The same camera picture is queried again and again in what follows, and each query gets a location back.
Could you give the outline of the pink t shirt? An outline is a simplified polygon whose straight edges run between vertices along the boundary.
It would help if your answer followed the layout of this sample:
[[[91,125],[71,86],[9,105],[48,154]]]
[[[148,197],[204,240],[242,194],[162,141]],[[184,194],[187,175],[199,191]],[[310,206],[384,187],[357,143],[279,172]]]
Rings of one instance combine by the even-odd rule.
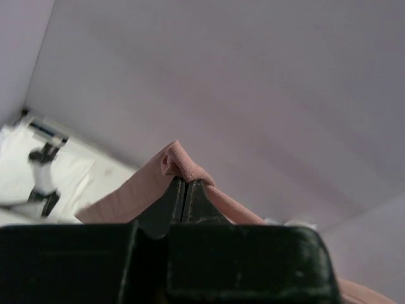
[[[173,222],[149,237],[139,215],[174,177],[202,180],[231,222]],[[268,224],[215,186],[179,142],[172,142],[112,193],[81,209],[85,224],[132,224],[125,268],[127,303],[388,303],[369,288],[338,279],[325,243],[310,224]]]

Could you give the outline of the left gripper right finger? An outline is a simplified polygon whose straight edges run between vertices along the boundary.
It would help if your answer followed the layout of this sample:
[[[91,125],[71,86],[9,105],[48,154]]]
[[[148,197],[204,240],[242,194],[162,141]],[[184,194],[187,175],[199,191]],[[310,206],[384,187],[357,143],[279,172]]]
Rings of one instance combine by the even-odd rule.
[[[195,180],[187,185],[180,221],[186,224],[231,224],[208,198],[202,180]]]

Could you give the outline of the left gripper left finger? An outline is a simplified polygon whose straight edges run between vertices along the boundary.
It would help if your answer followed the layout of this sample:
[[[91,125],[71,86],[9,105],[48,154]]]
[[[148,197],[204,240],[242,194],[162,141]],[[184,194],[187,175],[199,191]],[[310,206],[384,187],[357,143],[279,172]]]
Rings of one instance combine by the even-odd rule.
[[[151,238],[163,237],[173,222],[180,222],[184,209],[185,181],[174,177],[167,190],[139,215],[139,226]]]

